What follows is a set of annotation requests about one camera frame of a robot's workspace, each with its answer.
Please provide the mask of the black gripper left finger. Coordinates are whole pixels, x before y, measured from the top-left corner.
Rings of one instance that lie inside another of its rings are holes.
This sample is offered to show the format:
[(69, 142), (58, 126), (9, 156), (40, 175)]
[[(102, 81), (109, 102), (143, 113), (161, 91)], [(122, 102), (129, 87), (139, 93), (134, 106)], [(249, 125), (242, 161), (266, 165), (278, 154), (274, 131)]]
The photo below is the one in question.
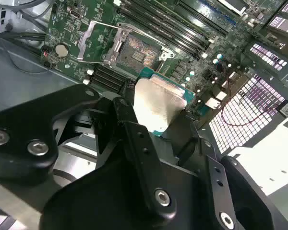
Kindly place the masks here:
[(76, 84), (0, 111), (0, 179), (45, 181), (58, 158), (58, 145), (75, 136), (71, 118), (82, 112), (92, 118), (102, 156), (130, 162), (158, 157), (129, 95), (108, 99)]

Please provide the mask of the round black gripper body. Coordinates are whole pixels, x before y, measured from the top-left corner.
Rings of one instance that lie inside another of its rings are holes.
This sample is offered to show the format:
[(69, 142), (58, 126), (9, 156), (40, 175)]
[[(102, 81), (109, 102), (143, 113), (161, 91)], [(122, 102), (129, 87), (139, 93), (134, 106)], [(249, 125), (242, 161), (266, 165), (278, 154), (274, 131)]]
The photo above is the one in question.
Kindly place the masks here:
[(202, 179), (158, 157), (119, 158), (58, 191), (42, 230), (215, 230), (216, 209)]

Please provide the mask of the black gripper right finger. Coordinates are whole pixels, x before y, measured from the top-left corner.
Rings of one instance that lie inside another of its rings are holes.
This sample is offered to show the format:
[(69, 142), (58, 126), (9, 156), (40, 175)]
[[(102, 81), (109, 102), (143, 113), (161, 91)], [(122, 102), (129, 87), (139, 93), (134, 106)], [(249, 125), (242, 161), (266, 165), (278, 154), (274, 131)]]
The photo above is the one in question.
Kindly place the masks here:
[(282, 214), (233, 157), (218, 158), (188, 115), (177, 115), (163, 137), (178, 165), (195, 173), (196, 218), (201, 230), (280, 230)]

